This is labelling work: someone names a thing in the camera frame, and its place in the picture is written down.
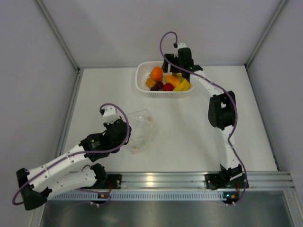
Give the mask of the orange yellow fake mango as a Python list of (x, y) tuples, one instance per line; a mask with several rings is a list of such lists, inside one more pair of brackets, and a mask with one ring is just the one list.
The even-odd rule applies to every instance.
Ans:
[(181, 81), (177, 77), (173, 76), (172, 74), (165, 76), (165, 82), (170, 83), (173, 87), (176, 87), (181, 83)]

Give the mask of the yellow fake banana bunch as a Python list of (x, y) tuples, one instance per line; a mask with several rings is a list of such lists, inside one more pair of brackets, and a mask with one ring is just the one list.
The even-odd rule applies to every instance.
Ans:
[(172, 74), (174, 77), (176, 77), (180, 83), (175, 86), (175, 88), (173, 89), (173, 91), (188, 91), (191, 88), (191, 84), (182, 77), (181, 73), (176, 73), (176, 74)]

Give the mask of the clear zip top bag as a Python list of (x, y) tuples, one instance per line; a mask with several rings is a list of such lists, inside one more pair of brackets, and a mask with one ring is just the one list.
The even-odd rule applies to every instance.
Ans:
[(131, 136), (126, 145), (132, 154), (143, 153), (152, 143), (157, 125), (147, 108), (128, 113)]

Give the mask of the orange fake carrot slices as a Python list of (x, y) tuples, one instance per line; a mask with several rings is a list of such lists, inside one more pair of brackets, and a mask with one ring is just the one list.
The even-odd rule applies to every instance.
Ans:
[(161, 81), (163, 78), (163, 70), (161, 67), (154, 67), (153, 70), (150, 73), (150, 78), (155, 81)]

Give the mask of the red fake fruit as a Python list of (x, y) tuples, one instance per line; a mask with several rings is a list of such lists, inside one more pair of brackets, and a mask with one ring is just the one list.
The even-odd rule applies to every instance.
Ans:
[(163, 85), (162, 91), (173, 91), (174, 86), (171, 83), (166, 83)]

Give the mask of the dark red fake fig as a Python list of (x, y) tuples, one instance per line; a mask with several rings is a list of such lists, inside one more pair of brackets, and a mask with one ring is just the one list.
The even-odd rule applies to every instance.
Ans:
[(158, 81), (155, 86), (157, 86), (158, 89), (163, 89), (164, 84), (161, 81)]

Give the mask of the orange fake food piece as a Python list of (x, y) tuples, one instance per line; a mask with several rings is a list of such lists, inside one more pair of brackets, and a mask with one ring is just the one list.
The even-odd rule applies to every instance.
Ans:
[(146, 86), (149, 88), (155, 86), (156, 83), (157, 83), (157, 81), (153, 80), (152, 78), (148, 78), (145, 82)]

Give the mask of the dark fake plum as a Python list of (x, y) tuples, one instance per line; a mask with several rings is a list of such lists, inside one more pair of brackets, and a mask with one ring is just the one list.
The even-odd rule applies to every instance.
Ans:
[(150, 91), (160, 91), (160, 88), (158, 86), (153, 86)]

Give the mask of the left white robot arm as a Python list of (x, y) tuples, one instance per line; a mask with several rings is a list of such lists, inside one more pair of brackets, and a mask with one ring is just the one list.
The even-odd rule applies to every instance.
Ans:
[(34, 210), (58, 194), (75, 189), (107, 189), (110, 178), (99, 160), (117, 153), (128, 143), (131, 127), (128, 120), (104, 124), (102, 133), (89, 135), (66, 154), (40, 167), (16, 172), (21, 205)]

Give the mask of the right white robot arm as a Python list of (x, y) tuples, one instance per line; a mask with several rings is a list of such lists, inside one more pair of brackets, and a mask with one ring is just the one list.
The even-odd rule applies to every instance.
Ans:
[(236, 99), (233, 91), (207, 78), (203, 68), (194, 64), (192, 52), (184, 43), (174, 44), (174, 54), (164, 54), (162, 69), (164, 72), (181, 73), (182, 78), (199, 88), (209, 99), (208, 120), (220, 137), (221, 153), (220, 170), (218, 173), (205, 175), (208, 189), (217, 190), (234, 188), (237, 190), (248, 187), (246, 170), (243, 162), (236, 154), (233, 134), (238, 122)]

